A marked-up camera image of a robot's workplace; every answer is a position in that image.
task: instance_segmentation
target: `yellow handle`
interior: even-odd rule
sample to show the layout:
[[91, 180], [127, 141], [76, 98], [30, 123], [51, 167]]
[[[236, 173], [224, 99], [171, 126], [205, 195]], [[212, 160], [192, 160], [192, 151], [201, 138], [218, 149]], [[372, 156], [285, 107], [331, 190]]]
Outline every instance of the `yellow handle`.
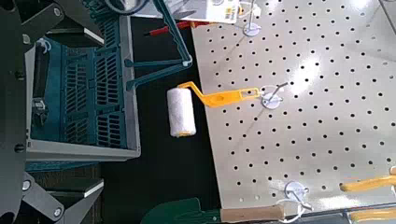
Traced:
[[352, 222], [371, 220], [391, 220], [396, 218], [396, 208], [372, 209], [367, 211], [352, 212], [350, 220]]
[[341, 185], [342, 191], [362, 191], [396, 185], [396, 175], [387, 175], [375, 179], [362, 180], [356, 183]]
[[208, 95], [203, 95], [193, 82], [186, 82], [178, 85], [179, 88], [192, 88], [195, 94], [200, 98], [204, 105], [217, 107], [222, 105], [230, 105], [243, 100], [254, 99], [260, 97], [260, 91], [257, 88], [242, 89], [237, 91], [222, 91]]

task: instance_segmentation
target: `metal bar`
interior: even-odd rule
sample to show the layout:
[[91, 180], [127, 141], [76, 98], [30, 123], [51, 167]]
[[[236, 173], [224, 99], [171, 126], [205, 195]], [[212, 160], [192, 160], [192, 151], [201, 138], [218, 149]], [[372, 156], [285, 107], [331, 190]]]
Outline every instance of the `metal bar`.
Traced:
[[[120, 16], [120, 54], [121, 60], [132, 60], [133, 42], [131, 35], [131, 17]], [[136, 90], [127, 91], [127, 80], [134, 79], [134, 69], [122, 66], [122, 85], [124, 96], [124, 115], [125, 115], [125, 130], [127, 135], [127, 146], [134, 151], [136, 157], [140, 156], [140, 132], [139, 132], [139, 118], [137, 112]]]
[[30, 139], [27, 161], [126, 161], [140, 155], [140, 150], [83, 146]]

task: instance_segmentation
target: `metal rack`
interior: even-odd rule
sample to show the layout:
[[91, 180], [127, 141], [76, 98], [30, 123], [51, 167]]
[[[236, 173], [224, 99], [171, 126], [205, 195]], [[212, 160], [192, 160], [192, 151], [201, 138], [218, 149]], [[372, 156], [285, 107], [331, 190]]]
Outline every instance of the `metal rack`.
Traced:
[[341, 183], [388, 175], [396, 160], [395, 34], [378, 1], [257, 1], [247, 20], [193, 30], [205, 94], [289, 82], [280, 107], [206, 108], [223, 208], [265, 206], [290, 181], [315, 212], [394, 203], [390, 188]]

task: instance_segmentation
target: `metal rod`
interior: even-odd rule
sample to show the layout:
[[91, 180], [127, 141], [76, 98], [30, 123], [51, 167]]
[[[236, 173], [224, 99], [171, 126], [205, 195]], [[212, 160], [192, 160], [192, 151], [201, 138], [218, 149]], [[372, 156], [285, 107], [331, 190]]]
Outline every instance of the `metal rod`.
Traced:
[[285, 82], [285, 83], [283, 83], [283, 84], [277, 86], [277, 88], [276, 88], [276, 90], [273, 92], [272, 96], [268, 99], [268, 103], [271, 102], [272, 98], [274, 98], [275, 94], [280, 90], [280, 88], [285, 87], [285, 86], [287, 86], [287, 85], [289, 85], [289, 83], [288, 83], [288, 82]]
[[248, 20], [248, 29], [251, 30], [251, 23], [253, 22], [253, 8], [254, 8], [254, 2], [256, 0], [251, 0], [251, 9], [250, 9], [250, 18]]

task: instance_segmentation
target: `screw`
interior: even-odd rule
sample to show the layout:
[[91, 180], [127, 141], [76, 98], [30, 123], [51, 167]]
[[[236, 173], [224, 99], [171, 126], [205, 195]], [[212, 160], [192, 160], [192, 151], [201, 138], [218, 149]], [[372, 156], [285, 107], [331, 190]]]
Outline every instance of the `screw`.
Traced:
[[62, 208], [57, 208], [57, 209], [55, 209], [55, 211], [53, 212], [53, 215], [54, 215], [55, 217], [58, 217], [58, 216], [61, 215], [61, 213], [62, 213]]
[[53, 9], [53, 13], [55, 13], [55, 16], [61, 16], [61, 10], [59, 10], [57, 7]]
[[30, 183], [30, 180], [25, 180], [25, 181], [23, 181], [22, 190], [26, 191], [30, 188], [30, 186], [32, 186], [32, 183]]
[[23, 44], [31, 44], [29, 35], [23, 34], [22, 39], [23, 39]]
[[18, 81], [24, 81], [24, 73], [22, 71], [15, 71], [14, 75]]
[[17, 144], [17, 145], [15, 145], [14, 150], [16, 153], [21, 153], [21, 152], [24, 152], [25, 147], [23, 144]]

